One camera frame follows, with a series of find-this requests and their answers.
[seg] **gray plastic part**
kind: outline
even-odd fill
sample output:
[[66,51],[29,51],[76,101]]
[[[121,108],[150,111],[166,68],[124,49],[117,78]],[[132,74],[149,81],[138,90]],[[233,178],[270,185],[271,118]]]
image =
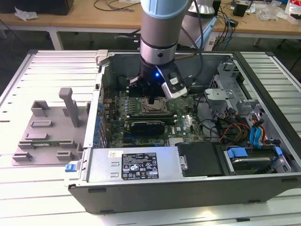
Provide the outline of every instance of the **gray plastic part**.
[[[80,160],[82,157],[81,149],[84,143],[86,127],[87,127],[87,109],[86,107],[76,107],[78,116],[78,127],[74,127],[69,117],[66,117],[63,112],[63,107],[48,107],[45,101],[35,101],[33,107],[41,108],[47,117],[36,117],[32,115],[28,122],[28,126],[24,131],[21,141],[26,141],[28,144],[18,144],[16,154],[26,154],[30,152],[32,158],[31,161],[16,161],[12,159],[12,165],[56,165],[56,164],[68,164],[70,159],[62,160],[58,159],[56,154],[58,151],[71,151],[74,156],[74,160]],[[51,122],[51,127],[32,127],[34,122]],[[32,144],[30,140],[26,140],[27,134],[48,134],[48,139],[43,141],[33,140]]]
[[28,152],[16,153],[13,155],[15,161],[31,161],[32,156]]
[[58,151],[56,157],[60,161],[70,161],[74,159],[74,155],[71,151]]
[[18,147],[20,149],[34,149],[34,146],[32,144],[18,144]]
[[64,100],[64,102],[66,104],[67,111],[69,113],[69,116],[71,118],[73,126],[78,127],[79,126],[79,116],[77,113],[77,105],[76,105],[76,102],[72,100],[71,96],[72,96],[71,88],[67,88],[67,87],[61,88],[59,97],[62,100]]
[[36,117],[47,117],[44,110],[49,109],[45,100],[36,100],[32,104],[32,113]]
[[65,115],[66,117],[69,117],[69,113],[68,113],[67,108],[63,108],[62,110],[63,110],[64,115]]
[[47,133],[28,133],[25,137],[25,140],[47,140]]
[[84,149],[83,149],[83,146],[81,145],[81,143],[77,144],[76,152],[77,152],[77,154],[79,154],[79,158],[83,157]]
[[52,121],[47,120],[47,121],[33,121],[31,123],[32,128],[49,128],[52,127]]
[[71,140],[69,143],[60,143],[60,147],[61,148],[75,148],[76,147],[76,143],[74,142],[74,140]]

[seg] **black cover panel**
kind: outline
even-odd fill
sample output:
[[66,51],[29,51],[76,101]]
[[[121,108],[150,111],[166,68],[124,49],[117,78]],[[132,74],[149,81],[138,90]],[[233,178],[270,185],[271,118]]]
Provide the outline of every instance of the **black cover panel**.
[[119,186],[69,186],[69,192],[92,214],[265,202],[295,188],[300,176],[157,183]]

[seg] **blue latch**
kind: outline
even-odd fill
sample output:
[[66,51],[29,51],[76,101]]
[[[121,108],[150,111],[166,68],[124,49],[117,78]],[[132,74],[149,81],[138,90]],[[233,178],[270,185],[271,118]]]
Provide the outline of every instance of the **blue latch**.
[[246,152],[246,149],[243,147],[233,147],[230,148],[227,152],[230,158],[248,157],[248,153]]
[[276,151],[278,156],[282,155],[282,151],[281,151],[280,147],[276,147],[275,151]]
[[76,172],[76,164],[67,164],[65,167],[65,172],[66,173]]

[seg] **white tag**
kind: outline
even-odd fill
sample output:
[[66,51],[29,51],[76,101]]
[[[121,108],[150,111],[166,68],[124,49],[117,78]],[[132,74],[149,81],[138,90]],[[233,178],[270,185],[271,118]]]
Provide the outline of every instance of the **white tag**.
[[123,154],[123,151],[109,151],[108,158],[119,158]]

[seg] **blue clip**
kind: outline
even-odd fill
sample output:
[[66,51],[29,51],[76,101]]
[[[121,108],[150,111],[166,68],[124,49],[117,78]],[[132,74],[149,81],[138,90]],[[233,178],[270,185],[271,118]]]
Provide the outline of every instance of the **blue clip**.
[[233,147],[230,148],[227,152],[230,158],[248,157],[248,153],[246,152],[246,149],[244,147]]
[[251,144],[254,144],[254,146],[259,149],[262,148],[262,146],[259,145],[260,136],[261,136],[261,129],[258,127],[252,127],[250,132],[250,142]]
[[66,173],[76,172],[76,164],[67,164],[65,167],[65,172]]
[[282,151],[281,151],[280,147],[276,147],[275,151],[276,151],[278,156],[282,155]]

